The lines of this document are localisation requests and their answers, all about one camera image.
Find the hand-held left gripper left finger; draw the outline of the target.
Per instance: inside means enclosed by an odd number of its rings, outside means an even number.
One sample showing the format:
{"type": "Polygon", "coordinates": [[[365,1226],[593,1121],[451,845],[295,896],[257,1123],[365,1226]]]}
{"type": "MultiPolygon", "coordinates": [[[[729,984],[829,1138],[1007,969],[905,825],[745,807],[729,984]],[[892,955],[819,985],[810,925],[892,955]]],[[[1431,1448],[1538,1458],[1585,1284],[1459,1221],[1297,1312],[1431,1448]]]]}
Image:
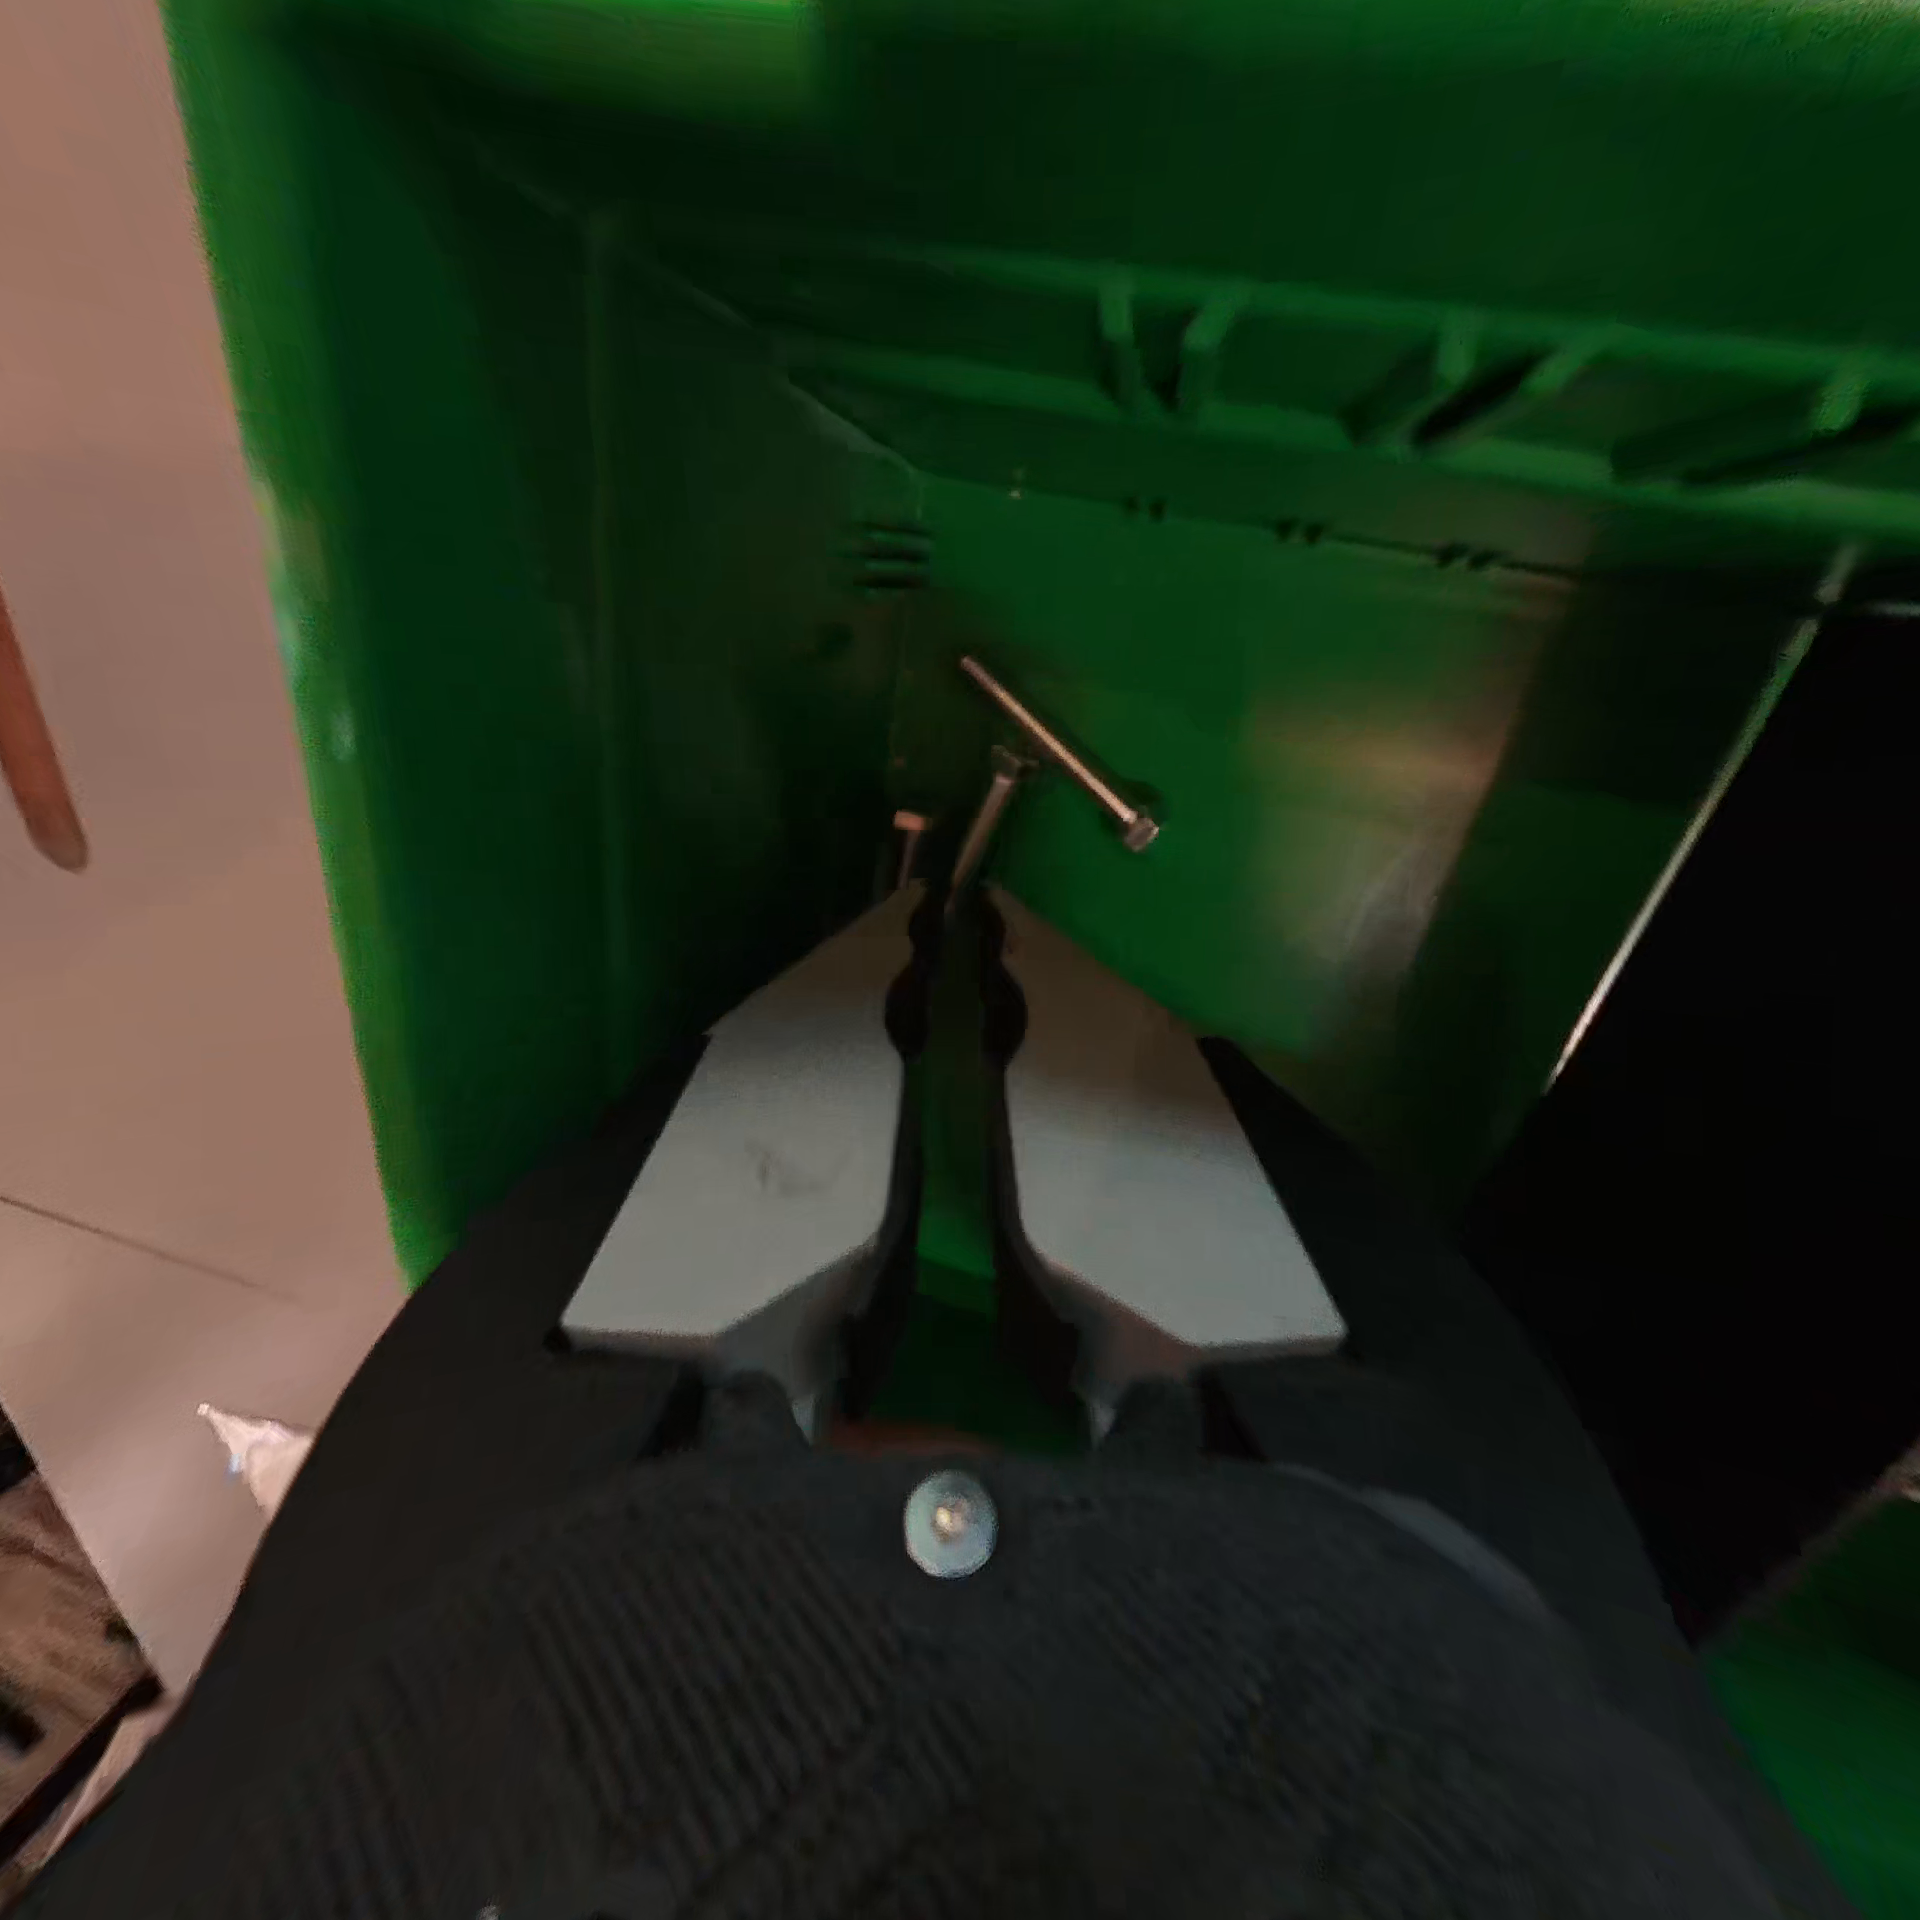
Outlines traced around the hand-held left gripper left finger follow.
{"type": "Polygon", "coordinates": [[[857,1416],[916,1288],[928,887],[912,881],[706,1033],[561,1315],[571,1354],[768,1376],[857,1416]]]}

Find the black bin divider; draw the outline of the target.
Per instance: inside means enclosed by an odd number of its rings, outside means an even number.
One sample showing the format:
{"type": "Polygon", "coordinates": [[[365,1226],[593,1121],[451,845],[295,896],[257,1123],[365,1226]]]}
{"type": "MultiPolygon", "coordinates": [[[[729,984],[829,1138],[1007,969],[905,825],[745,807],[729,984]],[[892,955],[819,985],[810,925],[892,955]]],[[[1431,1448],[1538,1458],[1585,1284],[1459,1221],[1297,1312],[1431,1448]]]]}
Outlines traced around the black bin divider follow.
{"type": "Polygon", "coordinates": [[[1716,1635],[1916,1443],[1916,612],[1794,669],[1463,1216],[1716,1635]]]}

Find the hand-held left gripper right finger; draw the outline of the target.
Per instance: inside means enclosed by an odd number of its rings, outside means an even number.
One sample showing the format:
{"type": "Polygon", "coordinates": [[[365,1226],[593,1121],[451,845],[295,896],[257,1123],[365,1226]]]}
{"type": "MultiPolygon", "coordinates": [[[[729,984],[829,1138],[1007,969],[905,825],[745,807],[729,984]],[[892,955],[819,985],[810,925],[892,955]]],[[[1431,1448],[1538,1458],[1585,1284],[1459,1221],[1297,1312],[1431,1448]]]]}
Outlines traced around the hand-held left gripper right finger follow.
{"type": "Polygon", "coordinates": [[[1335,1356],[1347,1320],[1194,1028],[1000,884],[983,912],[1023,1017],[1000,1223],[1071,1394],[1116,1411],[1146,1381],[1335,1356]]]}

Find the green plastic bin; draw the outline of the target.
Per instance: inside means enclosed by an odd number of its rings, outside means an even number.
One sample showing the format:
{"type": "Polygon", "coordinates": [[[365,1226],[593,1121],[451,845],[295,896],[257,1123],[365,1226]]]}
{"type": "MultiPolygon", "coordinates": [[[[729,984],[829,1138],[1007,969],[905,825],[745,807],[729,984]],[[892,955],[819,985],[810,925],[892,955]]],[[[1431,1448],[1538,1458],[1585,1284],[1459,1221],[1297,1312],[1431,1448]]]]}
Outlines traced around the green plastic bin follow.
{"type": "Polygon", "coordinates": [[[417,1292],[36,1909],[1916,1915],[1916,1443],[1691,1641],[1463,1239],[1813,641],[1916,612],[1916,5],[165,20],[417,1292]],[[896,809],[872,1405],[569,1352],[896,809]],[[1335,1356],[1071,1394],[994,884],[1199,1035],[1335,1356]]]}

